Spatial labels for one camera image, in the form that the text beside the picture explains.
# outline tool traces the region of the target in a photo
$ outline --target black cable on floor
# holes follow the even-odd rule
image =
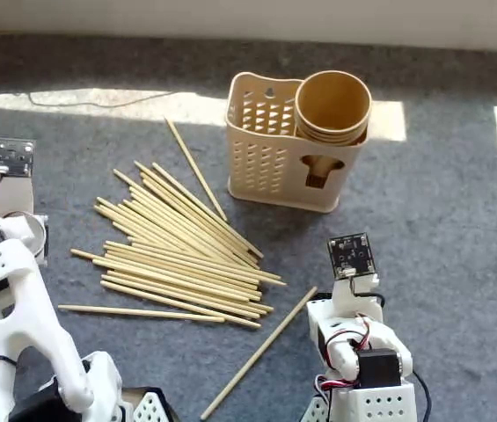
[[[432,412],[432,397],[430,396],[430,390],[428,389],[426,382],[420,375],[418,375],[418,372],[416,372],[415,369],[413,370],[413,374],[424,389],[424,394],[426,395],[426,411],[424,412],[424,419],[422,422],[428,422],[428,419],[430,419],[430,413]]]

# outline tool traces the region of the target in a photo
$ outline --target white plastic bracket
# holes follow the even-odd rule
[[[34,346],[50,360],[59,392],[71,410],[82,412],[93,401],[84,366],[72,337],[60,326],[33,254],[18,239],[0,243],[0,280],[7,279],[15,303],[7,317],[0,303],[0,354],[17,360]],[[0,422],[14,407],[16,368],[0,360]]]

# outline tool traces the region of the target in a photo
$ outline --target white wire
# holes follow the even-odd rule
[[[320,394],[320,396],[322,396],[322,399],[325,401],[325,403],[328,404],[329,400],[328,398],[326,398],[326,393],[320,388],[320,384],[318,383],[318,380],[324,377],[325,377],[324,375],[315,376],[315,390],[317,391],[317,393]]]

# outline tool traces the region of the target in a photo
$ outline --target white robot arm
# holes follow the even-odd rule
[[[383,324],[384,298],[371,292],[379,279],[367,235],[333,239],[329,246],[338,280],[331,295],[307,304],[325,374],[316,377],[318,395],[301,421],[416,422],[414,386],[406,380],[413,358]]]
[[[33,193],[31,204],[6,206],[8,197],[24,196],[16,196],[15,186],[20,183],[11,181],[17,177],[11,169],[23,161],[19,154],[25,160],[21,171],[33,168],[33,143],[31,151],[28,144],[23,140],[0,141],[0,215],[6,211],[7,215],[18,215],[0,217],[0,422],[177,420],[160,389],[126,392],[109,354],[95,352],[82,360],[72,337],[60,326],[38,265],[38,259],[44,262],[42,242],[34,248]],[[31,172],[25,174],[31,186]],[[10,191],[2,190],[5,186]],[[39,227],[37,231],[46,235]],[[51,362],[55,376],[37,393],[16,403],[12,393],[17,359],[28,346]]]

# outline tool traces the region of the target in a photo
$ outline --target cup rim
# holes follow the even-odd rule
[[[299,107],[299,97],[300,97],[300,94],[301,94],[301,89],[303,88],[304,84],[306,82],[308,82],[313,77],[324,75],[324,74],[327,74],[327,73],[334,73],[334,74],[339,74],[339,75],[344,75],[344,76],[350,76],[355,81],[357,81],[358,84],[360,84],[363,87],[363,89],[367,92],[368,101],[369,101],[368,110],[363,115],[362,119],[360,121],[358,121],[357,123],[355,123],[351,127],[346,127],[345,129],[327,129],[327,128],[323,128],[323,127],[320,127],[320,126],[317,126],[317,125],[311,123],[306,117],[303,116],[302,113],[299,112],[299,110],[300,110],[300,107]],[[342,135],[342,134],[345,134],[346,132],[352,132],[353,130],[356,130],[359,126],[362,126],[365,122],[367,122],[367,120],[369,118],[369,115],[371,114],[371,107],[372,106],[373,106],[373,99],[371,98],[371,92],[369,92],[369,88],[367,87],[367,85],[359,77],[357,77],[355,75],[352,75],[351,73],[343,72],[341,70],[323,70],[321,72],[313,73],[312,75],[308,76],[297,87],[297,91],[295,93],[295,112],[296,112],[296,115],[294,117],[299,117],[306,126],[312,128],[316,132],[324,133],[325,135]]]

